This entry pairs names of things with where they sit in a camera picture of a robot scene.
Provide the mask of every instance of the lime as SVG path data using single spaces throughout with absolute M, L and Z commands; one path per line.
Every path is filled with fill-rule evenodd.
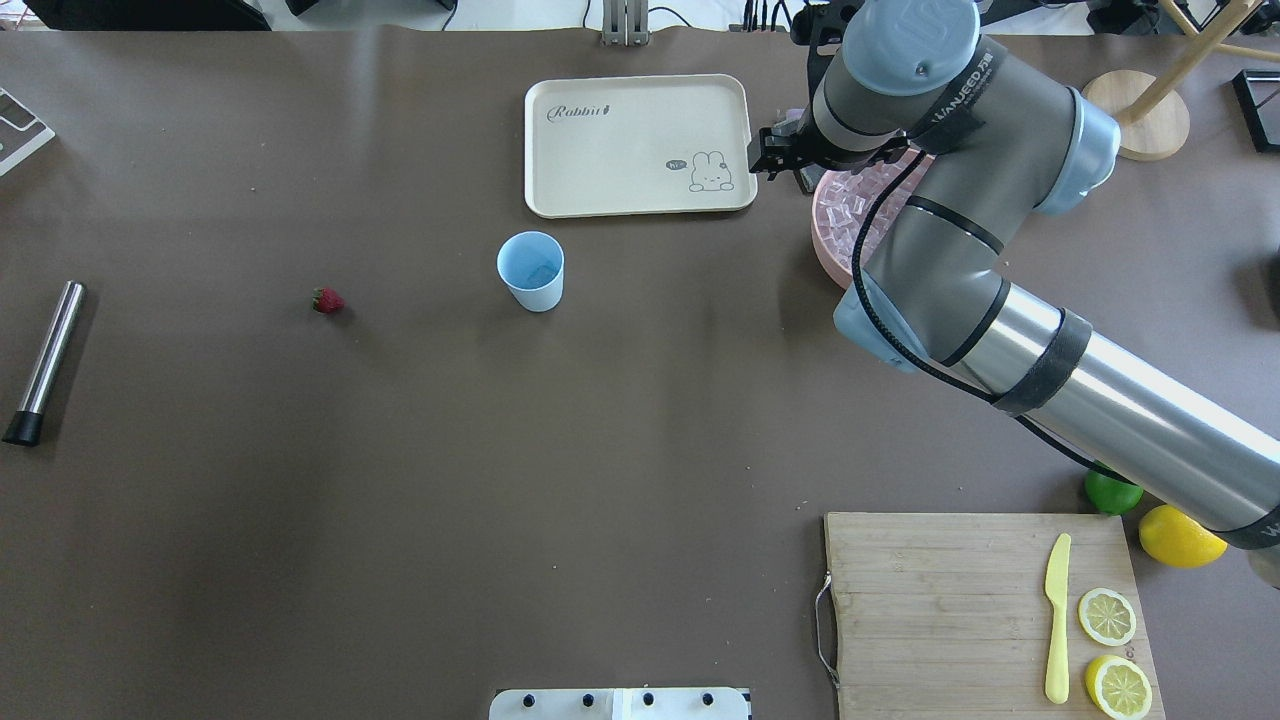
M 1138 615 L 1133 606 L 1114 589 L 1093 588 L 1084 593 L 1079 614 L 1084 633 L 1105 646 L 1123 646 L 1138 630 Z
M 1147 674 L 1117 655 L 1102 655 L 1084 669 L 1084 687 L 1107 717 L 1138 720 L 1151 711 Z
M 1089 496 L 1089 501 L 1100 511 L 1107 515 L 1124 515 L 1142 500 L 1142 488 L 1089 470 L 1084 475 L 1084 495 Z
M 1226 542 L 1172 505 L 1161 505 L 1138 523 L 1138 542 L 1147 555 L 1174 568 L 1199 568 L 1226 552 Z

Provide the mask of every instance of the black cable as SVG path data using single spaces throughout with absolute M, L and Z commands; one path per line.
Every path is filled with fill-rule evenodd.
M 791 23 L 794 20 L 791 19 L 791 10 L 787 10 L 786 0 L 778 0 L 773 4 L 773 18 L 769 20 L 769 29 L 778 32 L 778 10 L 782 10 L 787 17 L 787 32 L 791 32 Z
M 858 302 L 861 304 L 863 311 L 867 313 L 867 318 L 872 322 L 872 325 L 881 334 L 881 337 L 883 337 L 884 341 L 888 342 L 895 351 L 897 351 L 899 355 L 905 357 L 909 363 L 919 368 L 927 375 L 937 378 L 943 383 L 963 392 L 966 392 L 982 400 L 983 402 L 991 405 L 997 400 L 1000 400 L 1000 397 L 982 388 L 970 386 L 969 383 L 952 378 L 951 375 L 928 364 L 924 359 L 918 356 L 915 352 L 911 352 L 909 347 L 902 345 L 902 341 L 900 341 L 893 334 L 893 331 L 891 331 L 888 325 L 884 324 L 879 314 L 876 313 L 876 309 L 872 307 L 870 297 L 867 295 L 867 282 L 863 279 L 861 258 L 863 258 L 863 245 L 867 242 L 867 234 L 870 232 L 872 220 L 874 220 L 876 215 L 879 214 L 881 206 L 884 205 L 884 202 L 888 200 L 891 195 L 893 195 L 893 191 L 897 190 L 897 187 L 902 184 L 902 182 L 906 181 L 906 178 L 911 174 L 911 172 L 915 170 L 915 168 L 918 168 L 923 161 L 924 161 L 924 152 L 918 152 L 916 156 L 906 165 L 906 168 L 901 173 L 899 173 L 897 177 L 895 177 L 887 186 L 884 186 L 884 190 L 882 190 L 881 193 L 876 197 L 876 201 L 872 202 L 870 209 L 867 210 L 867 217 L 863 219 L 863 224 L 858 229 L 858 240 L 854 241 L 854 251 L 849 263 L 854 279 L 854 290 L 858 293 Z M 1107 468 L 1106 465 L 1102 465 L 1096 460 L 1089 460 L 1088 457 L 1084 457 L 1079 452 L 1075 452 L 1074 450 L 1068 447 L 1064 442 L 1048 434 L 1048 430 L 1046 430 L 1042 425 L 1039 425 L 1030 418 L 1027 418 L 1025 415 L 1018 415 L 1014 419 L 1018 420 L 1020 425 L 1030 430 L 1032 434 L 1043 441 L 1046 445 L 1061 452 L 1064 456 L 1078 462 L 1079 465 L 1083 465 L 1084 468 L 1088 468 L 1089 470 L 1093 470 L 1101 475 L 1106 475 L 1111 479 L 1133 484 L 1133 480 L 1116 473 L 1111 468 Z
M 672 10 L 671 8 L 668 8 L 666 5 L 658 5 L 657 8 L 649 8 L 650 13 L 657 13 L 658 10 L 667 10 L 672 15 L 676 15 L 677 18 L 680 18 L 680 22 L 685 23 L 685 27 L 694 27 L 692 24 L 689 23 L 689 20 L 685 19 L 685 15 L 681 15 L 680 13 Z
M 863 281 L 863 272 L 861 272 L 863 266 L 861 258 L 863 258 L 863 245 L 865 245 L 867 242 L 867 233 L 869 233 L 872 229 L 872 220 L 876 219 L 876 215 L 879 213 L 881 205 L 883 205 L 884 201 L 888 200 L 888 196 L 892 195 L 893 191 L 897 190 L 897 186 L 902 184 L 902 182 L 906 181 L 906 177 L 911 174 L 911 170 L 918 168 L 923 161 L 924 161 L 924 152 L 918 152 L 915 158 L 906 165 L 906 169 L 899 173 L 896 178 L 893 178 L 887 186 L 884 186 L 884 190 L 882 190 L 879 196 L 876 197 L 876 201 L 872 202 L 870 209 L 867 210 L 867 218 L 863 219 L 863 225 L 861 228 L 858 229 L 858 240 L 854 241 L 854 252 L 852 256 L 850 258 L 850 268 L 854 275 L 854 290 L 858 292 L 858 301 L 863 305 L 863 310 L 867 311 L 867 318 L 872 322 L 872 325 L 876 328 L 877 332 L 881 333 L 881 337 L 883 337 L 884 341 L 888 342 L 890 346 L 892 346 L 893 350 L 897 351 L 899 355 L 905 357 L 909 363 L 915 365 L 924 374 L 933 377 L 938 380 L 942 380 L 948 386 L 964 391 L 989 405 L 996 400 L 998 400 L 998 397 L 982 388 L 977 388 L 970 386 L 969 383 L 957 380 L 951 375 L 938 370 L 933 365 L 925 363 L 915 352 L 911 352 L 911 350 L 908 348 L 905 345 L 902 345 L 902 341 L 897 340 L 897 337 L 893 334 L 893 331 L 891 331 L 888 325 L 886 325 L 884 322 L 881 320 L 879 314 L 877 314 L 876 309 L 872 307 L 870 297 L 867 295 L 867 283 Z
M 449 29 L 449 23 L 453 22 L 453 15 L 458 14 L 458 3 L 461 3 L 461 1 L 462 0 L 453 0 L 453 9 L 449 10 L 449 17 L 444 20 L 444 24 L 440 26 L 440 29 Z

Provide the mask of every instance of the wooden stand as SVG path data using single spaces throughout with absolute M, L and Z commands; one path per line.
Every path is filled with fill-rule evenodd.
M 1165 13 L 1174 20 L 1174 24 L 1183 31 L 1187 37 L 1196 37 L 1199 31 L 1192 24 L 1183 10 L 1175 4 L 1174 0 L 1160 0 L 1160 6 L 1165 9 Z M 1216 53 L 1225 53 L 1228 55 L 1236 55 L 1240 58 L 1249 58 L 1252 60 L 1262 60 L 1266 63 L 1280 63 L 1280 53 L 1270 53 L 1267 50 L 1256 50 L 1253 47 L 1240 47 L 1236 45 L 1228 45 L 1225 42 L 1213 47 Z
M 1174 92 L 1192 69 L 1249 17 L 1262 0 L 1231 0 L 1162 76 L 1112 70 L 1084 86 L 1084 96 L 1120 124 L 1120 155 L 1161 160 L 1181 149 L 1190 132 L 1187 104 Z

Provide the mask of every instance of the round wooden base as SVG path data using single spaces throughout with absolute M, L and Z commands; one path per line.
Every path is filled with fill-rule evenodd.
M 1156 78 L 1138 70 L 1112 70 L 1084 86 L 1084 97 L 1116 117 L 1142 95 Z M 1120 156 L 1130 160 L 1164 160 L 1181 149 L 1190 133 L 1187 102 L 1170 92 L 1146 117 L 1120 123 Z

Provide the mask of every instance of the metal cylinder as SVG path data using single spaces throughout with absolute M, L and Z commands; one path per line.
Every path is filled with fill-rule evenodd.
M 1059 319 L 1055 307 L 1015 286 L 957 369 L 1004 393 L 1044 352 Z M 1267 582 L 1280 580 L 1280 546 L 1260 548 L 1230 537 L 1280 506 L 1276 438 L 1097 333 L 1061 389 L 1027 415 L 1206 528 L 1254 550 L 1254 565 L 1271 566 Z
M 49 323 L 49 331 L 45 333 L 45 343 L 36 359 L 36 366 L 31 372 L 31 380 L 27 382 L 18 413 L 14 414 L 9 430 L 4 436 L 4 442 L 28 447 L 40 443 L 45 404 L 49 401 L 54 377 L 58 374 L 58 366 L 61 365 L 63 355 L 67 352 L 67 343 L 76 328 L 76 318 L 79 315 L 83 300 L 84 286 L 74 281 L 68 282 L 63 288 L 63 296 L 58 300 L 54 319 Z

